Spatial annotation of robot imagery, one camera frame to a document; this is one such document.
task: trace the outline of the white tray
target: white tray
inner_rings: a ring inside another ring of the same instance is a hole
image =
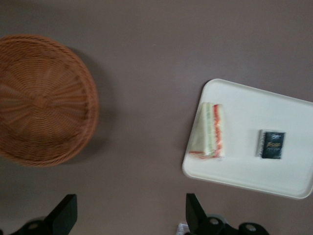
[[[198,159],[187,147],[185,175],[296,199],[311,193],[313,103],[221,79],[205,85],[202,102],[224,106],[225,157]],[[286,132],[282,159],[256,156],[261,129]]]

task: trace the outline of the wicker basket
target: wicker basket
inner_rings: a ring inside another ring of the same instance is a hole
[[[67,47],[37,35],[0,39],[0,154],[29,166],[74,157],[99,115],[94,81]]]

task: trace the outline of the plastic tray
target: plastic tray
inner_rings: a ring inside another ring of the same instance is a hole
[[[221,79],[205,85],[202,102],[224,106],[225,157],[199,159],[187,147],[185,175],[296,199],[311,193],[313,103]],[[257,157],[261,129],[286,132],[282,159]]]

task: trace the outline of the round wicker basket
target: round wicker basket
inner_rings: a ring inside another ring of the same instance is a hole
[[[0,39],[0,154],[29,166],[74,157],[91,139],[99,101],[84,63],[37,35]]]

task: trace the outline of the gray table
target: gray table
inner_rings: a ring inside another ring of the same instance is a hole
[[[311,0],[0,1],[0,36],[40,34],[70,47],[101,102],[94,138],[69,162],[30,168],[0,159],[0,227],[13,232],[77,193],[72,235],[172,235],[194,192],[232,226],[254,221],[272,235],[312,234],[312,195],[286,199],[181,170],[208,80],[313,101],[312,12]]]

